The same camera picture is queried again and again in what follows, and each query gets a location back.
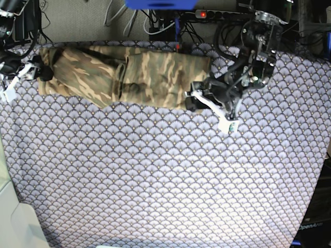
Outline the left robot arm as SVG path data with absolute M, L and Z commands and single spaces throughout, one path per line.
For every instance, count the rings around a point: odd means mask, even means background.
M 210 109 L 218 116 L 222 132 L 237 131 L 243 94 L 266 87 L 273 76 L 283 26 L 290 21 L 293 4 L 293 1 L 250 1 L 251 14 L 230 16 L 220 22 L 214 34 L 214 48 L 234 64 L 220 77 L 210 75 L 201 82 L 192 82 L 185 92 L 186 109 L 192 112 Z M 225 28 L 238 25 L 241 46 L 235 56 L 222 51 L 219 42 Z

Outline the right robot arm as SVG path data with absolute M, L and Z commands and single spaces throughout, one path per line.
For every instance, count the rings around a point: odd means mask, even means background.
M 39 1 L 1 1 L 1 100 L 11 102 L 16 97 L 15 86 L 21 80 L 44 81 L 53 77 L 49 66 L 36 55 L 23 60 L 33 51 L 42 31 Z

